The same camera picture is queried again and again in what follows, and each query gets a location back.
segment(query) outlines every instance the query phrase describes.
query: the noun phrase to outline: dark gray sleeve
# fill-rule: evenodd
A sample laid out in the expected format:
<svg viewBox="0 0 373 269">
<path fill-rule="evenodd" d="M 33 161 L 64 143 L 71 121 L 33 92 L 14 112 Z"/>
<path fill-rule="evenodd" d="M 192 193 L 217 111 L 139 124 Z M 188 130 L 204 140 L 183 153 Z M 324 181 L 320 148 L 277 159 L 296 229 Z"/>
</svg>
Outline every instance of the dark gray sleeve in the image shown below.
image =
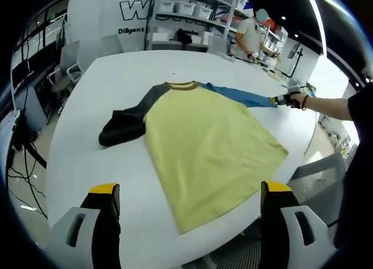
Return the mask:
<svg viewBox="0 0 373 269">
<path fill-rule="evenodd" d="M 146 113 L 163 94 L 168 92 L 167 84 L 152 87 L 141 102 L 123 111 L 113 111 L 110 121 L 98 136 L 102 146 L 114 146 L 135 140 L 145 134 L 143 122 Z"/>
<path fill-rule="evenodd" d="M 360 144 L 373 143 L 372 104 L 373 84 L 368 84 L 357 94 L 349 98 L 349 110 L 358 133 Z"/>
</svg>

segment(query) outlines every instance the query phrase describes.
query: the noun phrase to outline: round table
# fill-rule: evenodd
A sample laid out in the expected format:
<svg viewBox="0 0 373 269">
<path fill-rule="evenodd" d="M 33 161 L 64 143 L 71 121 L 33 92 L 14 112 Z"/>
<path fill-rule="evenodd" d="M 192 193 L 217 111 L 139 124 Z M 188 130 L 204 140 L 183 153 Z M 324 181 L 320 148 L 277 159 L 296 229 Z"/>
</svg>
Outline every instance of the round table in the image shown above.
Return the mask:
<svg viewBox="0 0 373 269">
<path fill-rule="evenodd" d="M 260 214 L 260 193 L 222 217 L 180 235 L 153 168 L 145 138 L 103 148 L 98 135 L 114 109 L 137 105 L 164 82 L 191 80 L 265 96 L 284 94 L 281 81 L 260 66 L 186 51 L 127 52 L 96 59 L 72 92 L 59 118 L 47 165 L 47 207 L 53 226 L 90 188 L 120 184 L 123 268 L 171 268 L 197 259 L 239 234 Z M 316 125 L 312 111 L 251 108 L 289 151 L 273 180 L 287 183 L 303 164 Z"/>
</svg>

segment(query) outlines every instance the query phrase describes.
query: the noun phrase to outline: human hand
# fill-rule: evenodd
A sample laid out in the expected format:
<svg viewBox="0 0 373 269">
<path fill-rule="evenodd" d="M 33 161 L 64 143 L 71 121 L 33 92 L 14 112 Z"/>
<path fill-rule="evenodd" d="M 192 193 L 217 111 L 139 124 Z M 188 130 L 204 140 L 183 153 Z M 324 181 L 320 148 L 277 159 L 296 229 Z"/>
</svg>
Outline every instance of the human hand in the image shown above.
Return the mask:
<svg viewBox="0 0 373 269">
<path fill-rule="evenodd" d="M 246 53 L 246 56 L 247 56 L 247 59 L 248 59 L 249 61 L 254 61 L 254 60 L 255 60 L 255 58 L 252 56 L 252 52 L 247 52 L 247 53 Z"/>
<path fill-rule="evenodd" d="M 305 100 L 305 98 L 306 98 L 306 96 L 307 96 L 307 95 L 304 95 L 304 94 L 301 94 L 301 93 L 297 93 L 297 94 L 293 94 L 293 95 L 291 95 L 291 96 L 290 96 L 290 99 L 298 101 L 299 104 L 300 104 L 300 106 L 302 106 L 302 105 L 303 105 L 303 102 L 304 102 L 304 100 Z M 291 107 L 292 107 L 292 108 L 296 108 L 295 103 L 292 103 L 292 104 L 291 104 Z"/>
</svg>

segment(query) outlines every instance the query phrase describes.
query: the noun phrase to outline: person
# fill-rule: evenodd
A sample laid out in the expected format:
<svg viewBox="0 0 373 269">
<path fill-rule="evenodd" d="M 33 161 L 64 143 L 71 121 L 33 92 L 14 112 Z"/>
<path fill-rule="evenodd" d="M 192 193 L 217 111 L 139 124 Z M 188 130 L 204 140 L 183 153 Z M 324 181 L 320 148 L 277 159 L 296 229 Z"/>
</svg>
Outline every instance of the person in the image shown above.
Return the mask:
<svg viewBox="0 0 373 269">
<path fill-rule="evenodd" d="M 373 84 L 368 84 L 349 99 L 324 99 L 294 94 L 302 108 L 343 121 L 353 121 L 360 144 L 346 172 L 344 193 L 334 244 L 336 254 L 323 268 L 346 268 L 348 261 L 368 259 L 372 238 L 371 211 L 373 187 Z"/>
<path fill-rule="evenodd" d="M 265 21 L 268 18 L 268 14 L 265 10 L 261 10 L 263 15 L 265 15 L 263 18 L 258 18 L 258 9 L 253 8 L 254 18 L 248 18 L 240 23 L 235 34 L 235 40 L 237 42 L 235 56 L 237 58 L 252 61 L 254 57 L 259 54 L 260 50 L 266 52 L 269 56 L 275 56 L 275 53 L 266 48 L 261 42 L 262 32 L 259 24 L 261 21 Z"/>
</svg>

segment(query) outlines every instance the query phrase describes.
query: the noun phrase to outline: t-shirt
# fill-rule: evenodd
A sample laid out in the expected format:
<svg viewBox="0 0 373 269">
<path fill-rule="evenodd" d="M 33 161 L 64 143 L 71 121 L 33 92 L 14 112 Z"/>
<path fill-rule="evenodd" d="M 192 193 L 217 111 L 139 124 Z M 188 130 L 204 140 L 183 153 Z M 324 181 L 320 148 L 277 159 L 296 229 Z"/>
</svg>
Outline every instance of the t-shirt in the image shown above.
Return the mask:
<svg viewBox="0 0 373 269">
<path fill-rule="evenodd" d="M 288 154 L 243 103 L 221 94 L 245 101 L 243 93 L 208 88 L 197 82 L 155 86 L 138 106 L 114 111 L 99 137 L 110 146 L 145 133 L 181 233 L 248 199 Z"/>
<path fill-rule="evenodd" d="M 262 33 L 259 25 L 254 19 L 248 18 L 240 23 L 237 30 L 238 33 L 244 35 L 244 43 L 247 49 L 251 52 L 259 52 L 261 44 Z M 247 59 L 246 53 L 237 45 L 235 56 L 240 59 Z"/>
<path fill-rule="evenodd" d="M 345 268 L 347 261 L 368 259 L 372 233 L 373 186 L 373 85 L 349 98 L 349 110 L 360 144 L 344 181 L 343 202 L 338 220 L 336 255 L 324 268 Z"/>
</svg>

